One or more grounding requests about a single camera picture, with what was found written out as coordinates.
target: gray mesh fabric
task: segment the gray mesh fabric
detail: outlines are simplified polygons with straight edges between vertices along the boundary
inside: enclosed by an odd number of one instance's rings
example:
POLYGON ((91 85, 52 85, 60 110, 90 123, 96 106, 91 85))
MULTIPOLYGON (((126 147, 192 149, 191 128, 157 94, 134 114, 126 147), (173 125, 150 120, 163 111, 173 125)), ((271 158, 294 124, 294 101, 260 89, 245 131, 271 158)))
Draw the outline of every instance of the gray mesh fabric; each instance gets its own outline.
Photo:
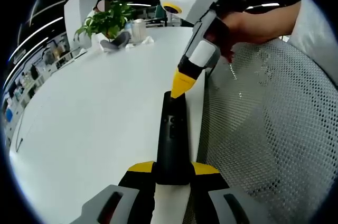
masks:
POLYGON ((245 44, 206 82, 198 161, 278 223, 305 223, 336 179, 337 128, 337 89, 310 58, 280 40, 245 44))

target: green leaves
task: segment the green leaves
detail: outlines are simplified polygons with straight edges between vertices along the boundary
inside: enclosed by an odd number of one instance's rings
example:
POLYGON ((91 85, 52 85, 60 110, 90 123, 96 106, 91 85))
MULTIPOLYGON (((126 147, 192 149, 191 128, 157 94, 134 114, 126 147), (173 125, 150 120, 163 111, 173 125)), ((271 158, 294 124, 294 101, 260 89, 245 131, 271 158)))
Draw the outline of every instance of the green leaves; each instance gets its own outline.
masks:
POLYGON ((109 10, 105 12, 95 13, 92 17, 84 20, 81 28, 76 30, 74 35, 78 36, 83 32, 91 38, 92 34, 102 33, 106 37, 112 39, 117 36, 117 33, 122 30, 128 20, 132 17, 132 8, 123 0, 113 0, 110 2, 109 10))

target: yellow cap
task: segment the yellow cap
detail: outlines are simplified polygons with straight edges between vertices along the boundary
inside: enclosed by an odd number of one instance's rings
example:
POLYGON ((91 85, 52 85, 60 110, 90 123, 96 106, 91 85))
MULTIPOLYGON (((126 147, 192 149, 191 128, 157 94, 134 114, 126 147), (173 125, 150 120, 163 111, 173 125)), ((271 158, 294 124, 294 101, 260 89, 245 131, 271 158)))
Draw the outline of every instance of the yellow cap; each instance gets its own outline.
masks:
POLYGON ((171 97, 177 98, 187 92, 195 84, 196 80, 179 72, 177 69, 174 75, 171 97))

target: white table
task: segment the white table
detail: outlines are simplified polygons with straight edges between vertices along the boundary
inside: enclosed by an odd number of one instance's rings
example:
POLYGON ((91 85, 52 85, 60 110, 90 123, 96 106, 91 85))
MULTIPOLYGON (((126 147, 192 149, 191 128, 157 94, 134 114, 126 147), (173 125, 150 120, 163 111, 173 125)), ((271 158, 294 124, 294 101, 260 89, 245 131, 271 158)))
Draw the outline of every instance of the white table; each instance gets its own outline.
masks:
MULTIPOLYGON (((45 223, 69 223, 82 205, 118 184, 135 163, 156 160, 163 94, 191 28, 149 29, 154 44, 106 54, 89 51, 55 72, 16 127, 10 161, 18 183, 45 223)), ((186 94, 191 160, 202 121, 204 74, 186 94)), ((152 223, 180 223, 189 186, 156 186, 152 223)))

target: white desk surface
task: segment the white desk surface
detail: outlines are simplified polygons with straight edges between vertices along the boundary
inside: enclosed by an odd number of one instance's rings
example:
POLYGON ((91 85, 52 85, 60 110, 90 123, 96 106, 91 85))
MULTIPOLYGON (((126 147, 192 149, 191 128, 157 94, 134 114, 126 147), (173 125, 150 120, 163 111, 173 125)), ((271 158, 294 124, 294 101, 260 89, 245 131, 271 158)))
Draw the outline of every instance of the white desk surface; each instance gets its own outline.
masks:
MULTIPOLYGON (((82 205, 127 169, 156 160, 162 101, 192 34, 148 29, 154 44, 118 53, 88 52, 55 72, 29 102, 10 162, 24 195, 45 223, 70 223, 82 205)), ((204 74, 186 94, 191 160, 202 123, 204 74)), ((189 186, 157 185, 152 223, 180 223, 189 186)))

